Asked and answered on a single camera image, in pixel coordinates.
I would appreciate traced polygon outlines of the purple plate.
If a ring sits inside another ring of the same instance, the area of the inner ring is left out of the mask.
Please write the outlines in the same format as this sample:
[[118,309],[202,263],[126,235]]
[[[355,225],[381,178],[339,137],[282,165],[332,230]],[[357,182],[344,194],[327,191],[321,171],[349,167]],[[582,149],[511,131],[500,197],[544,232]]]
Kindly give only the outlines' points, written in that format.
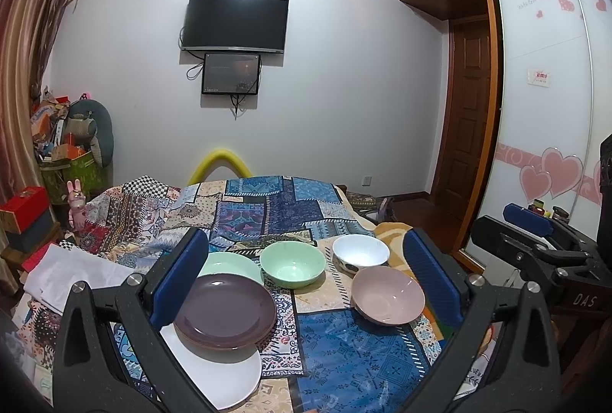
[[274,299],[263,285],[245,276],[216,273],[197,277],[174,327],[199,347],[237,350],[264,340],[276,321]]

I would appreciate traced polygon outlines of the pink bowl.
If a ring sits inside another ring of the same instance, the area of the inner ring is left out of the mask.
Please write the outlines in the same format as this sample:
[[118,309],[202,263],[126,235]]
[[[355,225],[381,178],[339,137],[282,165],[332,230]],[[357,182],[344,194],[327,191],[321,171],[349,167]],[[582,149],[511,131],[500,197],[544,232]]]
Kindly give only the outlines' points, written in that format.
[[355,308],[369,321],[402,326],[415,321],[425,308],[425,295],[412,276],[388,266],[360,270],[353,278]]

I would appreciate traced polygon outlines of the mint green plate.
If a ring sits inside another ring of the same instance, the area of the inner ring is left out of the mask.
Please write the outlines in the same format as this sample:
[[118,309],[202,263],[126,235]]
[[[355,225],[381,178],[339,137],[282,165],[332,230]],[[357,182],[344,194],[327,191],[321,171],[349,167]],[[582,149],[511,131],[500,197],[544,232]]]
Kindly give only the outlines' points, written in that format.
[[199,276],[207,274],[234,274],[249,278],[264,285],[260,267],[251,259],[235,252],[212,252],[199,271]]

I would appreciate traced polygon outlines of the white crumpled cloth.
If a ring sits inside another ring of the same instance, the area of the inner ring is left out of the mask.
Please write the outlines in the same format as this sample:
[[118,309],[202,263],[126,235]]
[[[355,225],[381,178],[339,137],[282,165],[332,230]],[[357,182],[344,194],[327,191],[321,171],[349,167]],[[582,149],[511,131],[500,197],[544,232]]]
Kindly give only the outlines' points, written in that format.
[[133,269],[119,265],[80,248],[66,249],[52,244],[28,274],[25,292],[61,315],[70,290],[77,281],[92,289],[120,286]]

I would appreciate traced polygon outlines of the brown wooden door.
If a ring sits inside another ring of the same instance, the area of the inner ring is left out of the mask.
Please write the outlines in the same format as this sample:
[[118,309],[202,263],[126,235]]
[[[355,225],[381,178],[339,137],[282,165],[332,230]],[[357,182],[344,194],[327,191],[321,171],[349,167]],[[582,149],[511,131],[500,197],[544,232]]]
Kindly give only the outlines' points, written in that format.
[[442,141],[433,188],[442,251],[452,251],[466,217],[484,141],[490,93],[490,28],[483,18],[450,25]]

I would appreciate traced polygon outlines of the white sliding door with hearts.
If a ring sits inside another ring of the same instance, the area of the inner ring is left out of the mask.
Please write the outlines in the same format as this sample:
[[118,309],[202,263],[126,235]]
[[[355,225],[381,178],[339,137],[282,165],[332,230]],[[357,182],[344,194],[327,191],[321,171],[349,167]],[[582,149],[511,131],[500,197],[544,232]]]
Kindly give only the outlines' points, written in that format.
[[599,146],[611,133],[611,0],[498,0],[502,96],[480,212],[538,198],[596,237]]

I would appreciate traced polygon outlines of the beige orange blanket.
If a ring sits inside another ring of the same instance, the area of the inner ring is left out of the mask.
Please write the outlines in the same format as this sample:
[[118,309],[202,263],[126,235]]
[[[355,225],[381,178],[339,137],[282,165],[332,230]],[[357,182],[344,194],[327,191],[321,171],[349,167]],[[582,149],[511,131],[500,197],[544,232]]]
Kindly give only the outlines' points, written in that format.
[[[409,263],[405,260],[402,242],[405,234],[412,230],[412,226],[405,223],[380,223],[374,229],[374,237],[384,242],[390,249],[388,264],[402,272],[406,276],[417,279]],[[410,323],[412,333],[415,334],[425,357],[433,364],[441,355],[442,349],[449,340],[450,330],[444,330],[443,325],[434,316],[430,306],[426,304],[421,315]],[[467,397],[474,393],[484,378],[484,372],[490,365],[493,353],[501,331],[501,323],[493,323],[484,334],[484,339],[479,347],[476,358],[473,361],[468,375],[457,390],[455,400]]]

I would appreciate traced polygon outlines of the pink rabbit figurine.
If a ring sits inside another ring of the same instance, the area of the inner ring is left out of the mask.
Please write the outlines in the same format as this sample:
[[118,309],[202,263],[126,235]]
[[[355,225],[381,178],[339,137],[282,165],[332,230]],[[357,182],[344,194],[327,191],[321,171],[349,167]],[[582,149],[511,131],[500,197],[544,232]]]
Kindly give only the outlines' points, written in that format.
[[68,222],[75,231],[81,231],[86,223],[86,197],[79,179],[67,181],[67,204],[70,207]]

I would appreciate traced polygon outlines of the patchwork patterned tablecloth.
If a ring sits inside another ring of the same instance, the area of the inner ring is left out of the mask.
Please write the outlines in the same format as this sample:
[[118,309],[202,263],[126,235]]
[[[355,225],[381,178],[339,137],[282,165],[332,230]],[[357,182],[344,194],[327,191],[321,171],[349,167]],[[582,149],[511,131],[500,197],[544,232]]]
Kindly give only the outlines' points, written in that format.
[[258,387],[227,412],[395,412],[434,364],[410,324],[374,325],[353,308],[351,277],[332,244],[340,236],[374,237],[333,184],[268,176],[174,188],[150,177],[115,186],[86,205],[86,223],[60,241],[66,249],[145,272],[189,228],[202,230],[211,252],[257,263],[278,241],[319,248],[322,276],[297,290],[272,287],[274,332],[258,347]]

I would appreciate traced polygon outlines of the red box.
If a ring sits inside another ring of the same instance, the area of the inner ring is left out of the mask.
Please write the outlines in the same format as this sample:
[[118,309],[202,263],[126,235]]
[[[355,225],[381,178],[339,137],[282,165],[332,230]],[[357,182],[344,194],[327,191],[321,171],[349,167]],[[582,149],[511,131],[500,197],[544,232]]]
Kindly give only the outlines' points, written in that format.
[[0,206],[2,229],[23,234],[49,208],[47,191],[41,186],[27,186]]

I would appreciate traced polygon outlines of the white spotted bowl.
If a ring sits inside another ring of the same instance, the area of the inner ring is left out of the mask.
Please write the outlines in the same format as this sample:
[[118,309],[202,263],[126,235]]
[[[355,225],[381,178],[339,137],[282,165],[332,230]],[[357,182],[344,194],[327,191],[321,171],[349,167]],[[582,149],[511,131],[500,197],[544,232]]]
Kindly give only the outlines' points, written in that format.
[[336,264],[350,274],[383,266],[390,258],[390,249],[383,241],[359,234],[338,237],[332,244],[332,251]]

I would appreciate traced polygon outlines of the green box of clutter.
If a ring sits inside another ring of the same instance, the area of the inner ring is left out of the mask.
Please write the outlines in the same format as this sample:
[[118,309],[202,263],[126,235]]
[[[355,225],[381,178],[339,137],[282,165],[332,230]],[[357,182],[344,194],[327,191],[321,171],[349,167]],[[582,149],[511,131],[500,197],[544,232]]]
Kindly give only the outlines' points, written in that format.
[[[84,93],[80,99],[92,98]],[[94,197],[107,183],[108,166],[102,169],[90,151],[76,146],[73,134],[62,137],[68,109],[76,101],[67,96],[56,97],[46,90],[30,118],[35,158],[54,205],[67,202],[68,180],[79,179],[86,198]]]

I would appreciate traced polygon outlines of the grey green plush toy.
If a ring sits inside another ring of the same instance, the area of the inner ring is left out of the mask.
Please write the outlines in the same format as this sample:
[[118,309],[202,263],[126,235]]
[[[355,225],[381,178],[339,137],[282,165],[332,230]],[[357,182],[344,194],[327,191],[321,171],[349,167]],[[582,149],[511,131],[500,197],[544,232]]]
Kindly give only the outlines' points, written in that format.
[[62,137],[73,134],[74,144],[84,146],[102,169],[112,163],[114,135],[108,109],[93,99],[80,99],[70,105]]

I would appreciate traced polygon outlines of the small black framed screen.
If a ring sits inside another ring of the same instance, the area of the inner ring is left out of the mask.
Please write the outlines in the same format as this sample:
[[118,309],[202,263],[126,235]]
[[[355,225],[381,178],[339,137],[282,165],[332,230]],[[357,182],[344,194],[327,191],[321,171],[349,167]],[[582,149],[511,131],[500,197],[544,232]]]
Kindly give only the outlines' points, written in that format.
[[259,76],[259,55],[208,52],[203,60],[201,93],[256,95]]

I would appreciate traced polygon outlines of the striped brown curtain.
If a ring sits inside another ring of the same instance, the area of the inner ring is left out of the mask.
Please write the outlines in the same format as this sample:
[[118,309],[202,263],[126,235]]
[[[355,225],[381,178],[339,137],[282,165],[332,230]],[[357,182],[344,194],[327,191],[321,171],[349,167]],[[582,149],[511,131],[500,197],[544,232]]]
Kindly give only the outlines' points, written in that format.
[[1,201],[41,183],[30,117],[67,0],[1,0]]

